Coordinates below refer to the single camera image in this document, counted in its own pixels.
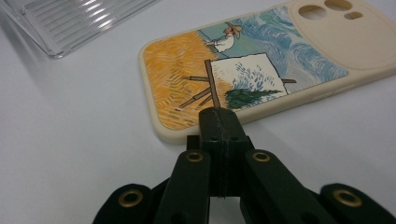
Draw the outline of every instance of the clear plastic tray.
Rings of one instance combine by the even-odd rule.
[[[61,58],[159,0],[0,0],[0,8],[50,57]]]

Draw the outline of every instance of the brass insert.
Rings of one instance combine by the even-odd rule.
[[[332,195],[338,202],[349,207],[360,207],[363,204],[360,197],[346,189],[337,189]]]
[[[186,158],[188,161],[201,161],[204,159],[204,156],[199,152],[192,152],[187,154]]]
[[[266,162],[269,161],[271,159],[271,157],[263,152],[256,152],[253,154],[253,159],[255,161],[262,161],[262,162]]]
[[[138,190],[138,189],[130,189],[121,194],[119,197],[119,204],[122,207],[129,208],[129,207],[134,207],[140,204],[143,200],[143,193]]]

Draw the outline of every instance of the blue wave pattern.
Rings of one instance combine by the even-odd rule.
[[[223,58],[266,53],[281,78],[297,83],[285,85],[288,93],[300,91],[347,75],[347,70],[332,63],[314,49],[294,27],[287,7],[276,7],[230,21],[241,25],[240,39],[219,55]],[[205,38],[212,38],[224,29],[224,24],[202,29]]]

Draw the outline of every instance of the white table surface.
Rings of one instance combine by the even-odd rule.
[[[370,2],[396,21],[396,1]],[[0,223],[92,223],[115,189],[162,182],[185,146],[155,135],[139,50],[280,3],[162,0],[60,60],[0,12]],[[345,183],[396,216],[395,85],[388,77],[244,128],[307,188]],[[244,223],[238,200],[212,199],[210,223]]]

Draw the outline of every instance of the mounting hole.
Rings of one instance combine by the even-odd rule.
[[[352,8],[352,4],[346,0],[326,0],[324,5],[335,11],[347,11]]]
[[[253,159],[255,161],[262,161],[262,162],[266,162],[270,160],[270,156],[268,156],[268,154],[263,153],[263,152],[256,152],[253,154]]]
[[[140,204],[143,200],[143,194],[140,190],[138,189],[131,189],[128,191],[125,191],[121,194],[119,197],[119,204],[122,207],[134,207]]]
[[[363,204],[360,197],[346,189],[337,189],[332,195],[339,203],[349,207],[360,207]]]
[[[320,20],[326,16],[326,10],[323,7],[309,5],[300,7],[298,10],[300,16],[308,20]]]
[[[187,154],[186,158],[188,161],[201,161],[204,159],[204,156],[201,153],[192,152]]]
[[[301,221],[306,224],[319,224],[319,219],[311,213],[301,213]]]
[[[348,20],[353,21],[353,20],[356,20],[356,19],[358,19],[358,18],[363,17],[363,14],[361,14],[361,13],[359,13],[359,12],[351,12],[351,13],[347,13],[344,17],[345,17],[346,19],[348,19]]]

